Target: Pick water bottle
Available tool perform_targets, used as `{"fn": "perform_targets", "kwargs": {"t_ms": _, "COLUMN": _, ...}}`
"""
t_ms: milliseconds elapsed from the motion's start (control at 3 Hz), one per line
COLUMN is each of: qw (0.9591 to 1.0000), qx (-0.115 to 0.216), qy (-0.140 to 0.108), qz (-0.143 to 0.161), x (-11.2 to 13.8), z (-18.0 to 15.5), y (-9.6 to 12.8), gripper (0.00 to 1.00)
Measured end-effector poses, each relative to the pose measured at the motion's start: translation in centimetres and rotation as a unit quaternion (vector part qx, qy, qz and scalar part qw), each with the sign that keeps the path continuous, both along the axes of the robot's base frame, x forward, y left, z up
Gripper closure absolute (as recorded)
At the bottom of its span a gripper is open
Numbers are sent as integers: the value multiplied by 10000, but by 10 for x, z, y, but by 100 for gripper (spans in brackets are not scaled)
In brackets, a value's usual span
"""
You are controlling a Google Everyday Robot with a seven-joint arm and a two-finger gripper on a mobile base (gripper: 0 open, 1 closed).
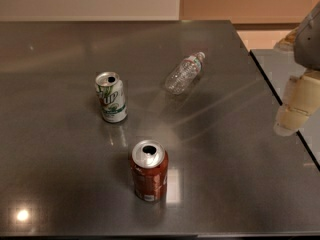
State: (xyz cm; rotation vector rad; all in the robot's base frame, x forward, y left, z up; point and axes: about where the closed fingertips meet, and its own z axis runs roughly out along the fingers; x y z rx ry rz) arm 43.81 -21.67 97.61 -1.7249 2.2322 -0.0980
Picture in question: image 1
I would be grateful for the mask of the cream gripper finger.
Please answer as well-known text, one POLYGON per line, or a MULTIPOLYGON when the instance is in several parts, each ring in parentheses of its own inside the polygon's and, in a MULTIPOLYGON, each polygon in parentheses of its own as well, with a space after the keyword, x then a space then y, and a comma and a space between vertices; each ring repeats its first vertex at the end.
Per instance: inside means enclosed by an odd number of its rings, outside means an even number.
POLYGON ((284 38, 279 40, 274 49, 281 52, 292 52, 298 29, 291 30, 284 38))
POLYGON ((320 108, 320 71, 307 69, 299 77, 291 76, 282 102, 275 118, 274 131, 280 136, 290 136, 320 108))

